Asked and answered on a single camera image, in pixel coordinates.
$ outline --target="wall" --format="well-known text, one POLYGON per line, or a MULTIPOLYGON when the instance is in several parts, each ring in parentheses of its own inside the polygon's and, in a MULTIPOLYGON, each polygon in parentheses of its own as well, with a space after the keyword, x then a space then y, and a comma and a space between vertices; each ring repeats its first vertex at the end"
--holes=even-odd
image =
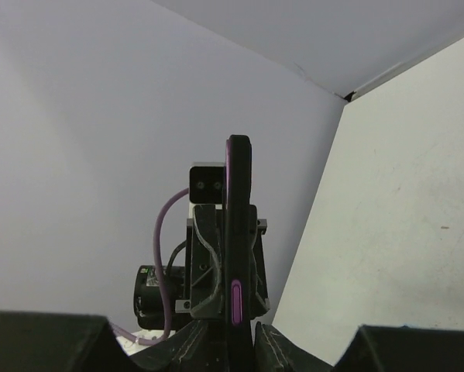
MULTIPOLYGON (((135 329, 156 214, 232 133, 253 143, 276 307, 342 106, 146 0, 0 1, 0 308, 135 329)), ((186 217, 184 202, 168 215, 164 260, 186 217)))
POLYGON ((347 106, 273 322, 331 363, 363 323, 464 329, 464 39, 347 106))

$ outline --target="purple button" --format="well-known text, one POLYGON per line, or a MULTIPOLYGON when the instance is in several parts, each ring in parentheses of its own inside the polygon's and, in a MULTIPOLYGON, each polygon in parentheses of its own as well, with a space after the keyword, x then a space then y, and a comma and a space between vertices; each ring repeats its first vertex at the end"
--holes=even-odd
POLYGON ((242 322, 242 284, 236 279, 232 281, 232 324, 238 326, 242 322))

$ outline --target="gray wall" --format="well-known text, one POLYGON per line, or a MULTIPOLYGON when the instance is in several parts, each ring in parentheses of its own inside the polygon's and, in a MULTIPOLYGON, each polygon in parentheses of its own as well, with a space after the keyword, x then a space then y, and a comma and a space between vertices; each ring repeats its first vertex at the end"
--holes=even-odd
MULTIPOLYGON (((136 268, 193 161, 253 142, 280 298, 343 101, 146 0, 0 1, 0 308, 136 329, 136 268)), ((163 259, 185 234, 180 202, 163 259)))

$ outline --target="cable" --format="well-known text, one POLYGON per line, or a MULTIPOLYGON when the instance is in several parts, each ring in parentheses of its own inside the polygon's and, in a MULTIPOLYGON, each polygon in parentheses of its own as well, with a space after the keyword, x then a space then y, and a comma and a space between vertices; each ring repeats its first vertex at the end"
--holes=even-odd
POLYGON ((175 261, 175 258, 177 258, 177 255, 184 250, 185 246, 187 245, 187 240, 183 241, 182 243, 177 245, 177 248, 174 249, 172 252, 170 259, 168 260, 168 265, 166 269, 166 274, 167 277, 170 277, 171 275, 171 268, 173 267, 173 262, 175 261))
POLYGON ((161 260, 161 227, 163 226, 164 217, 167 215, 171 206, 178 200, 182 199, 188 194, 188 188, 175 194, 167 203, 161 208, 161 211, 156 219, 156 225, 154 226, 153 234, 153 252, 154 252, 154 268, 156 271, 156 278, 160 284, 161 300, 163 301, 163 313, 164 313, 164 330, 163 335, 157 339, 140 339, 134 336, 129 331, 124 330, 120 326, 109 323, 113 329, 113 332, 119 336, 125 337, 127 340, 133 343, 138 343, 141 346, 152 346, 164 341, 168 338, 171 332, 171 303, 168 290, 164 284, 164 272, 163 272, 163 261, 161 260))

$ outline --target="black cable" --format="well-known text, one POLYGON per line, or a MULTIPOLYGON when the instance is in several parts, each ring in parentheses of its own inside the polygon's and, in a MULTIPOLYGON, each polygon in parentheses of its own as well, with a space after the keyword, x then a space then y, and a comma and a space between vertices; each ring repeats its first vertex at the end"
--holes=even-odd
POLYGON ((178 244, 177 248, 174 249, 172 252, 170 259, 168 260, 168 265, 166 269, 166 274, 167 277, 171 275, 171 267, 173 266, 173 262, 175 261, 175 258, 177 258, 177 255, 184 250, 185 246, 187 245, 187 240, 183 241, 182 243, 178 244))

